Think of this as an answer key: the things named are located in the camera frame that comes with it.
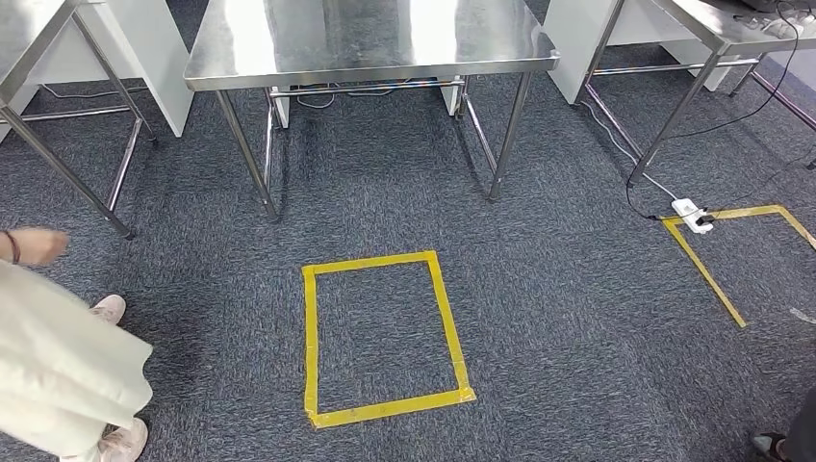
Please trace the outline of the person's hand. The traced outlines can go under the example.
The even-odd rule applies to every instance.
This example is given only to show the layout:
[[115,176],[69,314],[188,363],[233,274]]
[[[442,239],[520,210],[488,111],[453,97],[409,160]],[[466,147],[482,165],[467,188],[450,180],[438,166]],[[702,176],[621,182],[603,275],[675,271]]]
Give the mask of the person's hand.
[[62,255],[68,244],[65,232],[45,228],[15,230],[20,248],[19,262],[25,265],[47,265]]

